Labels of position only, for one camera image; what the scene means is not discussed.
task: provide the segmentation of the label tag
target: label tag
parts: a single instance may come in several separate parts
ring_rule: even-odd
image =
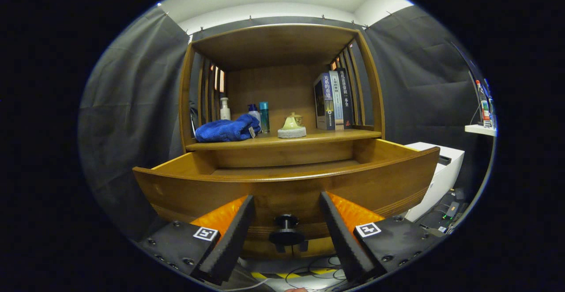
[[[212,241],[212,240],[214,240],[214,237],[216,236],[217,233],[218,233],[218,231],[216,229],[200,227],[200,229],[198,229],[198,231],[196,231],[196,233],[193,235],[193,237],[198,238],[198,239],[202,239],[202,240]]]
[[[365,225],[355,226],[355,228],[357,229],[357,232],[359,232],[359,234],[364,238],[366,236],[372,236],[374,234],[378,234],[379,232],[381,232],[379,227],[377,227],[377,225],[375,225],[374,222],[370,222]]]

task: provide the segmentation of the white shelf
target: white shelf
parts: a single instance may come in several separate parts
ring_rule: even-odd
[[[479,135],[490,135],[492,137],[496,137],[496,129],[489,129],[487,127],[483,127],[482,125],[478,125],[478,124],[466,125],[465,131],[472,133],[479,133]]]
[[[452,187],[455,185],[457,176],[459,175],[461,164],[463,163],[463,157],[465,152],[458,149],[452,149],[450,147],[432,145],[429,143],[412,143],[406,145],[416,150],[426,150],[430,147],[438,146],[440,148],[440,155],[444,157],[449,157],[452,161],[448,165],[437,164],[436,171],[433,174],[432,182],[422,198],[422,201],[410,208],[406,213],[407,220],[414,222],[420,218],[426,211],[432,208]]]

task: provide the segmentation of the drawer knob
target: drawer knob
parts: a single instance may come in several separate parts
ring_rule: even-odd
[[[281,214],[275,218],[275,222],[281,229],[275,230],[269,234],[270,242],[282,246],[293,246],[305,240],[304,234],[294,229],[294,226],[298,224],[298,218],[296,216],[288,213]]]

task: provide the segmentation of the book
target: book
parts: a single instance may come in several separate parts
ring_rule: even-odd
[[[343,130],[343,107],[341,105],[341,89],[339,89],[339,73],[337,71],[329,71],[329,79],[331,80],[331,94],[333,95],[335,129]]]
[[[343,128],[353,127],[353,102],[351,101],[351,84],[345,68],[337,68],[339,73],[339,85],[341,89],[341,105],[343,108]]]
[[[316,127],[323,130],[335,130],[329,73],[321,73],[314,82],[314,101],[316,103]]]

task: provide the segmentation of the shelf board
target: shelf board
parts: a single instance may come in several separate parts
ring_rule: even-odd
[[[329,143],[337,141],[350,141],[360,139],[372,139],[381,137],[378,131],[347,129],[343,131],[327,131],[321,129],[310,129],[306,131],[306,136],[295,139],[279,139],[277,130],[270,133],[261,133],[255,139],[247,139],[244,141],[234,142],[212,142],[212,143],[194,143],[187,145],[189,151],[198,150],[234,150],[249,149],[254,147],[274,147],[274,146],[294,146],[308,145],[314,143]]]
[[[358,34],[325,25],[247,27],[194,41],[200,54],[223,71],[283,65],[329,64]]]
[[[490,135],[492,137],[496,137],[496,129],[489,129],[488,127],[483,127],[482,125],[474,124],[474,125],[466,125],[465,126],[466,132],[472,133],[479,133],[479,135]]]

